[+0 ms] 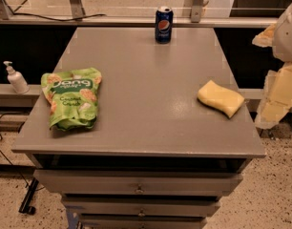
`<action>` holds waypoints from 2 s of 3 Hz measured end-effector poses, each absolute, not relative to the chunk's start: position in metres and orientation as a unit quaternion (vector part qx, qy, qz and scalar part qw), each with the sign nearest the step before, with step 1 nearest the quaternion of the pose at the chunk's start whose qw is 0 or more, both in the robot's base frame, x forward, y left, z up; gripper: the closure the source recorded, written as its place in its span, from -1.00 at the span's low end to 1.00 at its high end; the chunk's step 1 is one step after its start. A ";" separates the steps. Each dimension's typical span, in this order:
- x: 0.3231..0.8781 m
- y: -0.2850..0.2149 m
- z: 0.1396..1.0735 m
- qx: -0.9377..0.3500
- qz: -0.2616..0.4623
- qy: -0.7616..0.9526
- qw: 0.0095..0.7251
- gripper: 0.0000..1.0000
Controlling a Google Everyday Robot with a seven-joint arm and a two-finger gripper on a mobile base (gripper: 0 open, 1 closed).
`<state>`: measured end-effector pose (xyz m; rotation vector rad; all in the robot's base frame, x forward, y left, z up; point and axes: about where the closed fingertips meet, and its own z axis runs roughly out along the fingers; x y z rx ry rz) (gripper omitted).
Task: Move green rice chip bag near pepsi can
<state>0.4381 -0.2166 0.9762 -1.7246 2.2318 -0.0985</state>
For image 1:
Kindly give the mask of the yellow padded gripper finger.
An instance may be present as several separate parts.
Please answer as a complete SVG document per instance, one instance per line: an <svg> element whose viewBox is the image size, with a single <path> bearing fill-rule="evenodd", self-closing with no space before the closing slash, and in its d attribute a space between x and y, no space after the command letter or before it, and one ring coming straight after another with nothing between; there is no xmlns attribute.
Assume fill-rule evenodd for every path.
<svg viewBox="0 0 292 229"><path fill-rule="evenodd" d="M271 129L292 108L292 63L285 63L277 72L269 71L265 77L263 98L257 109L255 125Z"/></svg>
<svg viewBox="0 0 292 229"><path fill-rule="evenodd" d="M264 31L262 31L253 38L252 44L263 48L271 47L275 28L276 28L275 24L272 24L269 27L267 27Z"/></svg>

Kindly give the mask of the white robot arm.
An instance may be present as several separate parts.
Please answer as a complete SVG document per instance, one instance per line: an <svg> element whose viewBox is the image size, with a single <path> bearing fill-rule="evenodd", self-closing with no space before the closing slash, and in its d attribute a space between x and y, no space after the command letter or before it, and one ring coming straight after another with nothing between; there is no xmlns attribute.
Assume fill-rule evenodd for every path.
<svg viewBox="0 0 292 229"><path fill-rule="evenodd" d="M283 62L277 72L269 71L265 77L263 98L255 118L258 128L271 129L292 108L292 3L278 21L256 35L252 43L271 47L274 57Z"/></svg>

